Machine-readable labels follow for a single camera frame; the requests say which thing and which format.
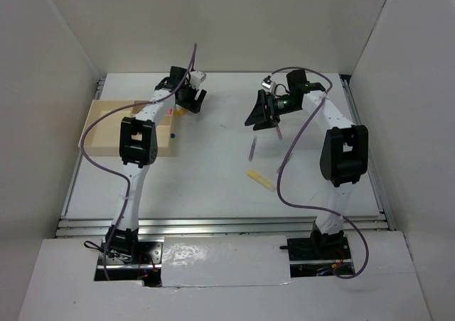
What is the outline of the pink orange highlighter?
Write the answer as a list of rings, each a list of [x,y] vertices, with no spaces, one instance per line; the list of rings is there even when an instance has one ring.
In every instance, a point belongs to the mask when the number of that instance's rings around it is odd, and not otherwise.
[[[173,111],[174,116],[185,116],[188,113],[187,109],[176,109]]]

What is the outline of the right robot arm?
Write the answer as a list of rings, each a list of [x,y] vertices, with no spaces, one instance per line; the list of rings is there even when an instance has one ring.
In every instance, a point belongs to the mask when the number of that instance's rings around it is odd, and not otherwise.
[[[328,183],[328,197],[313,224],[309,248],[315,257],[324,259],[343,245],[350,196],[368,169],[368,129],[354,124],[328,98],[331,83],[310,82],[308,69],[303,67],[288,67],[287,72],[283,94],[278,94],[279,85],[270,76],[263,79],[245,126],[255,131],[273,129],[283,115],[304,110],[324,133],[319,168]]]

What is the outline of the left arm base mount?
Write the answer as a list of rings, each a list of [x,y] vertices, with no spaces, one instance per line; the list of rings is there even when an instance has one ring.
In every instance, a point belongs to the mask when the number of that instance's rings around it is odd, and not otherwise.
[[[141,281],[145,286],[161,286],[161,261],[163,243],[160,241],[139,242],[136,252],[123,254],[109,250],[104,258],[104,243],[85,241],[84,247],[96,251],[97,267],[95,281]]]

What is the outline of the purple pen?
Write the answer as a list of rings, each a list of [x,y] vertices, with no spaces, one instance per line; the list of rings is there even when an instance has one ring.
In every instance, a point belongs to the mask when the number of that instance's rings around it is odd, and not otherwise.
[[[256,147],[256,145],[257,145],[257,137],[254,136],[254,137],[253,137],[253,140],[252,140],[251,147],[250,147],[249,156],[248,156],[248,161],[249,161],[249,162],[252,162],[252,160],[253,160],[253,158],[254,158],[255,147]]]

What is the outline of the grey green pen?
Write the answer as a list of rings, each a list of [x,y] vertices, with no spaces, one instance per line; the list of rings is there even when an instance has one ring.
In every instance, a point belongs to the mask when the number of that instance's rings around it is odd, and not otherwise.
[[[282,168],[291,160],[291,158],[292,158],[292,153],[287,157],[287,159],[282,164],[280,164],[280,166],[277,169],[277,174],[280,173]]]

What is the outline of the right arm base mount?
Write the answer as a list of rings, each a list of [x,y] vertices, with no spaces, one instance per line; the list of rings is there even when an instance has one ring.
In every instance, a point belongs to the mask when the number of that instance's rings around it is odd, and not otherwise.
[[[328,251],[314,250],[310,238],[287,239],[287,243],[279,249],[288,253],[292,278],[332,276],[333,269],[336,269],[340,276],[351,276],[355,273],[346,237],[338,248]]]

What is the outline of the yellow highlighter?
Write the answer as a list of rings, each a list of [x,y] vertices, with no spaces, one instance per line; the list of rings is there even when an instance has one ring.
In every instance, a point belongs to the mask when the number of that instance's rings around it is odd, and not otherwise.
[[[247,171],[247,176],[249,178],[251,178],[252,180],[254,180],[256,183],[267,188],[271,192],[274,192],[276,190],[274,183],[272,183],[268,179],[262,177],[258,172],[254,171],[254,170],[249,169]]]

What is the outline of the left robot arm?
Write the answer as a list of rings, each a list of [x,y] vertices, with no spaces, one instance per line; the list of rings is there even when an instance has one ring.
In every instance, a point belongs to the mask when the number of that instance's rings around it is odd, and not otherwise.
[[[133,263],[140,255],[139,205],[146,174],[159,152],[157,126],[176,105],[197,114],[206,96],[200,89],[205,79],[202,71],[171,67],[169,75],[155,86],[150,103],[120,124],[119,156],[127,188],[106,234],[105,251],[124,263]]]

